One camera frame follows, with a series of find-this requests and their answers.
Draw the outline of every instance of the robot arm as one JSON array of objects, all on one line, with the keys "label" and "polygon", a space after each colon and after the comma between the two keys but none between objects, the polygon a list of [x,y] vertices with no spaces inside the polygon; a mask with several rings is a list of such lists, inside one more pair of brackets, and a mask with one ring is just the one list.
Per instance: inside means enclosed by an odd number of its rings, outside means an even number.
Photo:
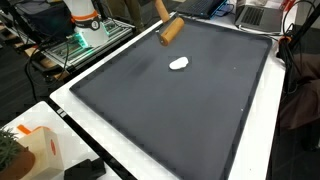
[{"label": "robot arm", "polygon": [[64,0],[76,24],[81,46],[97,47],[109,40],[109,33],[98,17],[91,0]]}]

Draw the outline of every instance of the white table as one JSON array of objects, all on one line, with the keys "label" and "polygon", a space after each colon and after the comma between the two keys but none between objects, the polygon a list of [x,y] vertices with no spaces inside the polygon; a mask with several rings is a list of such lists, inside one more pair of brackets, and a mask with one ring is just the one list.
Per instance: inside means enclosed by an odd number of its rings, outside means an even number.
[{"label": "white table", "polygon": [[[49,127],[58,136],[62,161],[65,169],[68,169],[85,159],[95,160],[99,156],[60,118],[48,104],[40,102],[21,114],[19,117],[5,125],[7,128],[13,128],[17,137],[23,137],[16,127],[24,125],[33,130],[38,126]],[[99,180],[121,180],[121,178],[105,164],[107,173]],[[53,180],[63,179],[64,172],[61,172]]]},{"label": "white table", "polygon": [[[294,22],[294,12],[289,14],[288,23]],[[205,22],[235,29],[233,15]],[[55,103],[139,180],[177,178],[82,103],[69,88],[160,24],[154,24],[50,95]],[[282,61],[275,57],[276,51],[277,46],[274,45],[263,69],[229,180],[263,180],[266,177],[285,74]]]}]

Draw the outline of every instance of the wooden handle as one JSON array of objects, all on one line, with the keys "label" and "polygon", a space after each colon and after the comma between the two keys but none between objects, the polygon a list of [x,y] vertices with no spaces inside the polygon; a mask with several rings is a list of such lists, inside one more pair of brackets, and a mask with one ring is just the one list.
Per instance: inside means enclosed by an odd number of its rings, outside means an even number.
[{"label": "wooden handle", "polygon": [[161,34],[161,39],[163,41],[163,46],[168,46],[170,42],[177,36],[184,26],[184,21],[182,18],[176,18],[170,26]]},{"label": "wooden handle", "polygon": [[167,22],[170,19],[169,13],[166,9],[166,7],[164,6],[162,0],[154,0],[154,4],[157,8],[157,11],[160,15],[160,18],[162,20],[162,22]]}]

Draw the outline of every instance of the cardboard box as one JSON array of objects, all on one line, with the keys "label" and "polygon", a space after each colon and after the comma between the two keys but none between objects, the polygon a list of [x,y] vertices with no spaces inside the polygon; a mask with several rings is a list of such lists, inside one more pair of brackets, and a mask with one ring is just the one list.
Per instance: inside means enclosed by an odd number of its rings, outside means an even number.
[{"label": "cardboard box", "polygon": [[64,170],[57,135],[46,129],[39,128],[18,142],[35,155],[35,164],[23,180],[52,179]]}]

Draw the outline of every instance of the black mat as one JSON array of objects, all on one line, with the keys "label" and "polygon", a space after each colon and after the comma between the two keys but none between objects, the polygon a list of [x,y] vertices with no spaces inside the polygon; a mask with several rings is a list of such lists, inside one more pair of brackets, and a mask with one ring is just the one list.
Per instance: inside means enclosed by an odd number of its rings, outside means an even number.
[{"label": "black mat", "polygon": [[169,47],[149,33],[71,91],[178,177],[225,179],[271,44],[186,20]]}]

